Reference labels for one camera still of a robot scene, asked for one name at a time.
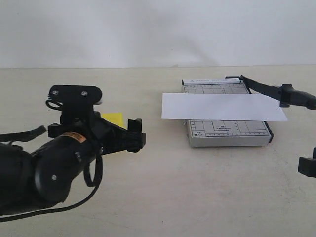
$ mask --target white wall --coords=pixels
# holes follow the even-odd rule
[[[316,0],[2,0],[0,68],[316,63]]]

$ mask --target paper cutter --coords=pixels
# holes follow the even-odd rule
[[[183,93],[251,93],[240,78],[193,79],[182,81]],[[273,139],[264,121],[186,120],[192,147],[266,146]]]

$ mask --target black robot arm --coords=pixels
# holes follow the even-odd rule
[[[264,94],[280,101],[280,107],[303,106],[309,110],[316,110],[316,97],[304,91],[295,90],[292,85],[284,84],[282,86],[269,86],[256,82],[243,75],[226,78],[239,78],[245,85],[254,91]],[[308,177],[316,178],[316,147],[312,158],[300,157],[298,172]]]
[[[127,130],[104,120],[93,109],[101,98],[101,90],[94,86],[55,85],[46,101],[48,107],[61,111],[60,123],[48,126],[52,140],[28,153],[13,142],[30,141],[45,133],[45,127],[0,135],[0,222],[67,211],[84,204],[102,181],[101,155],[135,153],[144,147],[146,134],[141,119],[129,120]],[[91,194],[69,207],[52,208],[67,199],[72,181],[82,172],[87,186],[94,187]]]

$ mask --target table surface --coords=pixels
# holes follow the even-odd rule
[[[96,85],[102,113],[143,119],[147,144],[138,153],[104,156],[102,185],[85,205],[1,224],[8,237],[266,237],[314,236],[316,179],[297,172],[299,156],[316,146],[316,114],[284,109],[288,122],[269,122],[266,147],[190,148],[183,121],[161,119],[162,94],[181,91],[181,80],[245,75],[269,85],[293,84],[316,94],[316,66],[8,69],[0,70],[1,133],[59,121],[45,100],[54,84]],[[33,151],[47,134],[24,144]],[[83,175],[65,206],[90,188]]]

